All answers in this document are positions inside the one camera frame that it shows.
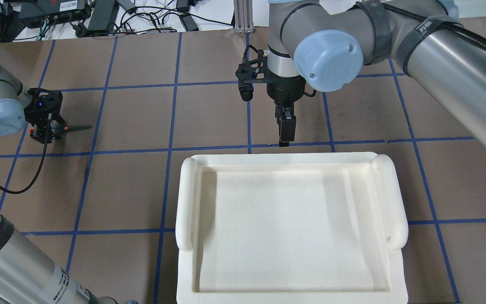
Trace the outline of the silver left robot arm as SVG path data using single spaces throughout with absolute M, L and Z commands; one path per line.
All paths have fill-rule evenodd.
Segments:
M 29 123 L 31 138 L 47 146 L 62 133 L 88 129 L 87 126 L 69 127 L 60 116 L 61 105 L 61 92 L 24 89 L 22 82 L 0 65 L 0 136 L 18 133 Z M 0 215 L 0 303 L 99 302 Z

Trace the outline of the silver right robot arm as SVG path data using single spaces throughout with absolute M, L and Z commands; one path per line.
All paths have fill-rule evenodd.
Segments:
M 486 38 L 459 23 L 453 0 L 364 0 L 335 15 L 316 0 L 270 0 L 269 50 L 272 72 L 318 92 L 395 60 L 486 147 Z

